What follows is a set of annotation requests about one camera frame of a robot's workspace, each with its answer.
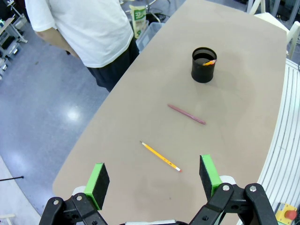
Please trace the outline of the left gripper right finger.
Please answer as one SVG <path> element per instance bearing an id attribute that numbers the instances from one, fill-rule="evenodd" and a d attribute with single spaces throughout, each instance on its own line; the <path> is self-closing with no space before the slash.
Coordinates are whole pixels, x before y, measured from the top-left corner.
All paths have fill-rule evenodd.
<path id="1" fill-rule="evenodd" d="M 244 225 L 276 225 L 278 222 L 262 185 L 240 188 L 221 180 L 210 155 L 201 155 L 199 175 L 207 198 L 191 225 L 219 225 L 225 215 L 236 214 Z"/>

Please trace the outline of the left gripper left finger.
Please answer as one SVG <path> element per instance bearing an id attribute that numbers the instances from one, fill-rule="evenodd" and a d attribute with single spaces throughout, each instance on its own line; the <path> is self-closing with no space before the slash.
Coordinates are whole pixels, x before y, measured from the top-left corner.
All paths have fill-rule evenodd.
<path id="1" fill-rule="evenodd" d="M 63 200 L 52 197 L 48 200 L 42 217 L 41 225 L 106 225 L 100 215 L 110 179 L 104 163 L 95 164 L 83 192 Z"/>

